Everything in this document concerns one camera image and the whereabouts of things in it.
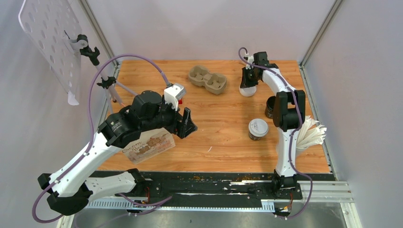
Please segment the white plastic cup lid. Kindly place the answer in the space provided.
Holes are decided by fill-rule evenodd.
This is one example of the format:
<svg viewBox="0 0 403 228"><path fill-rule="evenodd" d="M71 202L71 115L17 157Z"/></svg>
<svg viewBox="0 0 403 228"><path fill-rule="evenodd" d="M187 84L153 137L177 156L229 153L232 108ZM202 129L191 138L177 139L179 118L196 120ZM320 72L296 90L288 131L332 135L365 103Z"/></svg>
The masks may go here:
<svg viewBox="0 0 403 228"><path fill-rule="evenodd" d="M253 119L248 124L249 133L255 137L264 137L269 132L269 125L263 119Z"/></svg>

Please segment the dark brown plastic cup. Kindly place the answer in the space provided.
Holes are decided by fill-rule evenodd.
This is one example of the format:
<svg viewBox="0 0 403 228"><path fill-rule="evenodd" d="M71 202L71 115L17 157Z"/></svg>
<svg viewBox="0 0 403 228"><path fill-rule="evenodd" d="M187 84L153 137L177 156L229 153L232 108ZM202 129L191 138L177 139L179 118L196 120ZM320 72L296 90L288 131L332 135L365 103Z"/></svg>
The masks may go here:
<svg viewBox="0 0 403 228"><path fill-rule="evenodd" d="M254 141L260 140L262 138L262 136L256 136L256 135L252 134L251 132L248 133L248 136L251 140L254 140Z"/></svg>

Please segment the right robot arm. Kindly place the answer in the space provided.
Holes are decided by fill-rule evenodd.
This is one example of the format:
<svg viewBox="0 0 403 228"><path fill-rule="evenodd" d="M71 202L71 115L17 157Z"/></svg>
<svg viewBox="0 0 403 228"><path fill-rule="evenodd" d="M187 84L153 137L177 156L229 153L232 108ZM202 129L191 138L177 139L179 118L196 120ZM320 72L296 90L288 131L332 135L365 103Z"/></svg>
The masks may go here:
<svg viewBox="0 0 403 228"><path fill-rule="evenodd" d="M275 198L294 195L297 190L298 171L295 168L297 136L305 119L306 94L286 81L276 64L268 61L266 52L239 56L245 67L242 69L240 90L244 96L256 92L258 81L269 86L274 93L272 120L279 133L276 146L278 161L268 192Z"/></svg>

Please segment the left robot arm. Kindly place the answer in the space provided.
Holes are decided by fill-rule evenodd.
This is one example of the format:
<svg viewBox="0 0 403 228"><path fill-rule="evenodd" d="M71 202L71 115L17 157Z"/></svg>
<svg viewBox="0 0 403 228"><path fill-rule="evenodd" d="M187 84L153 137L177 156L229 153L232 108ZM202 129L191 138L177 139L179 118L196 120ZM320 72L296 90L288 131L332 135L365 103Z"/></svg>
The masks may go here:
<svg viewBox="0 0 403 228"><path fill-rule="evenodd" d="M181 139L195 132L197 126L191 120L190 109L179 113L185 93L178 85L166 88L162 95L143 91L134 97L131 105L109 115L99 125L93 140L69 163L53 174L39 176L41 188L48 193L49 207L69 216L103 197L128 192L141 196L146 184L138 169L104 178L93 178L92 173L144 132L164 128Z"/></svg>

